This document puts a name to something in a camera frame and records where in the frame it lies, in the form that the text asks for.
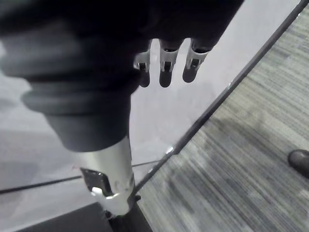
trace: robotic arm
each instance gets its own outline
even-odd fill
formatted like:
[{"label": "robotic arm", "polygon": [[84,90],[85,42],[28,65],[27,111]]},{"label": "robotic arm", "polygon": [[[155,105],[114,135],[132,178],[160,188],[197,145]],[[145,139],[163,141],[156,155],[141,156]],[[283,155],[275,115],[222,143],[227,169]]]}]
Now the robotic arm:
[{"label": "robotic arm", "polygon": [[0,2],[7,76],[25,78],[22,101],[45,115],[76,153],[102,208],[125,215],[135,187],[129,143],[130,96],[150,83],[150,44],[160,40],[160,85],[171,83],[179,47],[191,38],[185,82],[192,82],[242,0]]}]

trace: gray carpet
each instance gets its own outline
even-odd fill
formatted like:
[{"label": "gray carpet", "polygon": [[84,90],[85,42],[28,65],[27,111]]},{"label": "gray carpet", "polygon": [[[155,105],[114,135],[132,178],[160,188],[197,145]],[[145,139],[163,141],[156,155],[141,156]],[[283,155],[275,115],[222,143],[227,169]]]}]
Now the gray carpet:
[{"label": "gray carpet", "polygon": [[307,232],[309,7],[179,155],[140,190],[154,232]]}]

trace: white floor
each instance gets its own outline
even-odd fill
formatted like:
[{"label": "white floor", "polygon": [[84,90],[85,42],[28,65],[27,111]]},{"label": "white floor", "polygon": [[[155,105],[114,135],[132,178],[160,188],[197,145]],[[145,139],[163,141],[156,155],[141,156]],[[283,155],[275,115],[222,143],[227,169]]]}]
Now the white floor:
[{"label": "white floor", "polygon": [[[159,45],[151,47],[151,84],[132,96],[132,164],[159,160],[256,54],[299,0],[245,0],[197,78],[182,80],[189,41],[181,46],[168,88],[159,85]],[[0,189],[78,174],[44,118],[19,101],[23,80],[0,76]],[[134,168],[140,180],[152,165]]]}]

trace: floor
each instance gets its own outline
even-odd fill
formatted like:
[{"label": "floor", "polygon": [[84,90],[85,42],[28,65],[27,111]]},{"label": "floor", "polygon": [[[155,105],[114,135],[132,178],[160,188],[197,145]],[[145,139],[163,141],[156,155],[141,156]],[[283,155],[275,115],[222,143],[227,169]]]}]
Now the floor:
[{"label": "floor", "polygon": [[[158,41],[153,41],[151,84],[148,88],[139,88],[132,96],[130,138],[136,182],[216,99],[297,3],[298,0],[246,0],[191,84],[184,83],[180,78],[189,41],[186,40],[181,46],[172,84],[166,89],[158,83]],[[0,44],[0,56],[4,52]],[[61,146],[44,118],[21,104],[19,97],[28,88],[22,80],[0,75],[0,190],[80,174],[70,159],[70,152]],[[139,166],[151,161],[154,163]],[[76,185],[80,185],[80,189],[84,188],[82,182],[76,181]],[[42,188],[37,201],[44,202],[46,195],[62,198],[62,191],[67,191],[72,199],[79,198],[78,201],[69,201],[71,205],[66,208],[77,209],[91,201],[84,195],[86,192],[73,189],[53,188],[57,192],[51,193]],[[0,214],[6,215],[0,217],[1,229],[9,231],[9,225],[23,225],[29,217],[28,212],[37,221],[44,219],[40,210],[34,210],[35,203],[27,200],[31,192],[21,191],[14,197],[0,196],[1,204],[6,204],[0,208]],[[61,214],[66,208],[59,204],[50,216]],[[13,215],[18,215],[18,219],[13,220]]]},{"label": "floor", "polygon": [[308,63],[309,6],[140,190],[154,232],[309,230],[309,181],[287,163],[309,149]]}]

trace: black shoe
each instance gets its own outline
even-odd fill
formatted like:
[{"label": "black shoe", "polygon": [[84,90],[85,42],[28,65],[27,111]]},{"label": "black shoe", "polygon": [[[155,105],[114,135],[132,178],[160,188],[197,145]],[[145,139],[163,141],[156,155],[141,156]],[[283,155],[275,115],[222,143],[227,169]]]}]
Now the black shoe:
[{"label": "black shoe", "polygon": [[291,167],[309,179],[309,151],[294,150],[288,156]]}]

